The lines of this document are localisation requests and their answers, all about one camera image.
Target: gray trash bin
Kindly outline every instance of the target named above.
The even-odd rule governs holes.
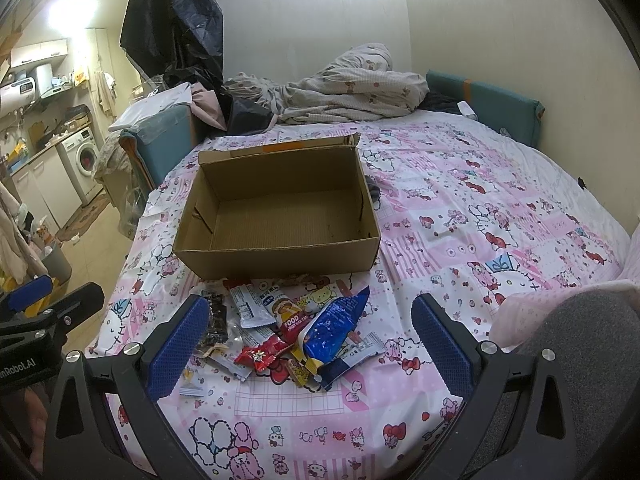
[[[71,265],[65,258],[65,253],[60,249],[57,242],[53,242],[51,246],[53,251],[49,256],[45,256],[42,263],[49,271],[49,276],[57,278],[60,284],[65,283],[71,278]]]

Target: pink bed sheet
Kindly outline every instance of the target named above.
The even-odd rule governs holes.
[[[196,286],[223,290],[201,283],[172,254],[200,150],[354,132],[362,135],[366,173],[382,192],[375,204],[378,259],[370,272],[321,276],[292,294],[327,283],[344,292],[369,285],[358,329],[375,331],[386,351],[330,392],[297,388],[282,363],[241,383],[222,367],[192,359],[207,394],[194,399],[174,391],[159,405],[212,478],[392,476],[430,448],[460,403],[412,328],[416,295],[433,294],[482,340],[511,294],[561,292],[615,279],[622,269],[628,236],[593,197],[585,198],[588,192],[543,155],[482,124],[416,112],[375,123],[279,126],[258,136],[207,140],[151,194],[88,355],[144,341]],[[149,468],[117,397],[110,403],[133,460]]]

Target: cabinet door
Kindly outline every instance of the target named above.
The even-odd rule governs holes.
[[[46,41],[40,44],[40,57],[66,56],[66,40]]]
[[[56,223],[62,228],[82,205],[55,148],[47,150],[33,163],[33,174]]]
[[[40,54],[40,44],[35,43],[27,46],[20,46],[18,48],[14,48],[11,51],[11,67],[19,67],[20,65],[24,65],[30,63],[32,61],[38,61],[42,59],[42,55]]]
[[[24,169],[15,174],[12,179],[20,195],[20,200],[29,208],[34,221],[39,222],[41,218],[46,217],[45,225],[49,232],[53,235],[56,234],[58,232],[58,224],[56,224],[51,211],[49,211],[47,203],[44,202],[33,173],[28,169]]]

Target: bright light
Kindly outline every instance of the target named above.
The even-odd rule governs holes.
[[[49,27],[70,37],[89,26],[97,8],[97,0],[58,0],[49,9]]]

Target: blue snack bag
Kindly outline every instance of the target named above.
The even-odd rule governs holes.
[[[300,333],[298,347],[305,355],[306,369],[313,375],[334,360],[349,332],[356,328],[368,299],[368,286],[356,296],[336,298]]]

